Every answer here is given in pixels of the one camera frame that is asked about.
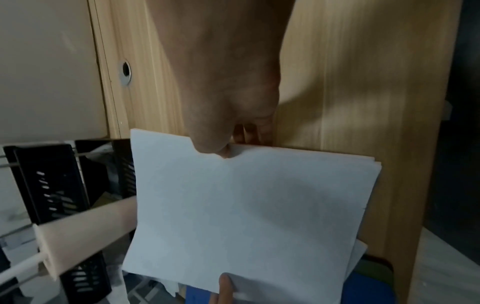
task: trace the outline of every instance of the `stack of paper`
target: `stack of paper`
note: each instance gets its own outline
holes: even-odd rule
[[[339,302],[379,163],[246,145],[225,160],[140,130],[131,146],[138,225],[125,271],[212,292],[227,272],[255,302]]]

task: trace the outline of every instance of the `tiled floor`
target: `tiled floor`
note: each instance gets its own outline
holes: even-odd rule
[[[480,303],[480,266],[423,229],[409,304]]]

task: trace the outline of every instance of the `wooden table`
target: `wooden table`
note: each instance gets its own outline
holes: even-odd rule
[[[185,135],[179,93],[141,0],[89,0],[112,138]],[[359,238],[406,302],[460,0],[297,1],[281,51],[274,144],[374,156],[383,169]],[[127,60],[131,82],[122,86]]]

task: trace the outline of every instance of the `white wall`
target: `white wall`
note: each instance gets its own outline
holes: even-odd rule
[[[0,0],[0,143],[106,135],[87,0]]]

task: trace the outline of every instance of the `white rod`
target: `white rod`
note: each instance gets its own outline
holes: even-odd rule
[[[47,259],[48,255],[46,252],[39,252],[34,256],[29,257],[28,259],[21,261],[17,265],[10,267],[9,269],[5,270],[4,272],[0,273],[0,285],[5,282],[10,281],[17,275],[21,274],[22,272],[38,266],[40,262],[43,262]]]

